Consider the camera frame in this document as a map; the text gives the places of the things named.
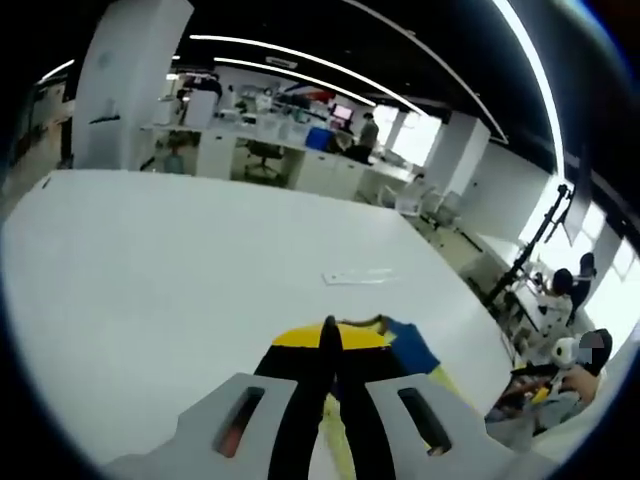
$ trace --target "blue bin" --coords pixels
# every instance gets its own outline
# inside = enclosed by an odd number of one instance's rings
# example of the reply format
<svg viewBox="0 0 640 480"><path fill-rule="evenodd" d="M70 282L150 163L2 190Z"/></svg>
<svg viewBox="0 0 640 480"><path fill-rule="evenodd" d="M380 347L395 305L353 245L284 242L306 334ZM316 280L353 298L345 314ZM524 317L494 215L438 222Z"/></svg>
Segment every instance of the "blue bin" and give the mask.
<svg viewBox="0 0 640 480"><path fill-rule="evenodd" d="M331 140L332 136L333 132L331 130L312 127L311 130L309 130L309 135L307 135L307 140L304 144L309 148L324 151L326 150L327 144L329 143L329 140Z"/></svg>

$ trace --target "white cabinet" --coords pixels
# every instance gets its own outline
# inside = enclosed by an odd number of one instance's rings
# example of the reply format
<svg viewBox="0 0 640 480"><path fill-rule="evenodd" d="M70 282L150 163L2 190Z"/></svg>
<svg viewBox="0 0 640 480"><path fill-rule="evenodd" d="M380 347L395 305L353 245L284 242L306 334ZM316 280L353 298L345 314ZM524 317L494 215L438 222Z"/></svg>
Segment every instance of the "white cabinet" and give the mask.
<svg viewBox="0 0 640 480"><path fill-rule="evenodd" d="M196 160L196 176L231 179L236 140L236 136L230 133L215 130L202 132Z"/></svg>
<svg viewBox="0 0 640 480"><path fill-rule="evenodd" d="M339 158L325 195L342 200L353 200L365 169L366 166L361 163Z"/></svg>
<svg viewBox="0 0 640 480"><path fill-rule="evenodd" d="M332 180L336 158L322 152L307 152L298 173L295 190L329 196L327 189Z"/></svg>

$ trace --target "white pillar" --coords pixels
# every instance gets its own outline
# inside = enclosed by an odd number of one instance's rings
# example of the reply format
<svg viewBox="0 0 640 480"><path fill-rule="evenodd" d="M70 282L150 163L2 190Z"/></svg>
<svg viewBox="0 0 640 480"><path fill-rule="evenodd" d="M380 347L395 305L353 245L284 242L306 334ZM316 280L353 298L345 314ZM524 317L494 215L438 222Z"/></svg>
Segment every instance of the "white pillar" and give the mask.
<svg viewBox="0 0 640 480"><path fill-rule="evenodd" d="M442 193L464 193L489 143L489 129L481 120L454 112L438 132L425 162L425 177Z"/></svg>
<svg viewBox="0 0 640 480"><path fill-rule="evenodd" d="M82 66L73 115L75 168L137 170L171 57L193 7L187 0L119 0L107 8Z"/></svg>

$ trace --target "window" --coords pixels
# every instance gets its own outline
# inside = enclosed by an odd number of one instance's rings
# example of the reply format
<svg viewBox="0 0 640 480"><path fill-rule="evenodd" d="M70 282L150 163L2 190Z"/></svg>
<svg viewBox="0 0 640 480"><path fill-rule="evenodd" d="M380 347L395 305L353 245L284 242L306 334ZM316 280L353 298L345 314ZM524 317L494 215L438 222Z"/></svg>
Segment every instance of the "window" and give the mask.
<svg viewBox="0 0 640 480"><path fill-rule="evenodd" d="M549 179L534 212L531 214L527 225L520 234L519 239L521 241L528 242L533 238L537 229L540 227L545 214L558 198L559 185L560 179L558 177L551 177ZM573 185L569 184L568 186L569 190L573 189ZM553 220L557 221L568 206L569 199L563 199L560 203L560 208L558 208L558 211L553 217ZM563 231L562 225L559 225L558 228L556 228L556 231L549 242L544 243L544 240L546 240L547 236L553 229L553 224L549 225L536 249L538 253L538 260L544 263L551 270L568 268L572 273L577 273L580 268L580 257L593 250L596 240L600 236L600 232L602 232L604 223L604 212L595 203L591 202L584 222L582 223L582 229L576 237L575 242L573 242L573 245L569 244L569 239Z"/></svg>
<svg viewBox="0 0 640 480"><path fill-rule="evenodd" d="M392 150L415 165L424 165L442 120L410 112L402 123Z"/></svg>
<svg viewBox="0 0 640 480"><path fill-rule="evenodd" d="M620 244L618 253L613 257L613 268L616 269L620 278L625 278L627 276L627 272L631 268L631 262L633 262L633 257L633 248L631 248L631 244L625 238Z"/></svg>
<svg viewBox="0 0 640 480"><path fill-rule="evenodd" d="M378 105L373 109L373 119L378 124L378 143L380 145L387 144L387 139L389 138L389 133L391 133L391 128L393 127L393 122L398 116L398 109L387 107L385 105Z"/></svg>
<svg viewBox="0 0 640 480"><path fill-rule="evenodd" d="M613 265L584 308L596 328L606 328L611 333L612 356L640 319L640 259L626 239L620 244L615 258L619 265L616 266L614 259Z"/></svg>

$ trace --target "blue cloth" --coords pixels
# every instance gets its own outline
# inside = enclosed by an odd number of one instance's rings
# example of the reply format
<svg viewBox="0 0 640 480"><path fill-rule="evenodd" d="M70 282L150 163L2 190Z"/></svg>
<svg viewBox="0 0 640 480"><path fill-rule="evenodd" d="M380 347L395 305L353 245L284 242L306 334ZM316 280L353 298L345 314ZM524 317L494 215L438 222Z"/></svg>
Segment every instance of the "blue cloth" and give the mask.
<svg viewBox="0 0 640 480"><path fill-rule="evenodd" d="M415 325L392 319L388 319L387 325L389 331L396 336L391 341L391 351L407 374L429 374L440 366L440 361L431 353Z"/></svg>

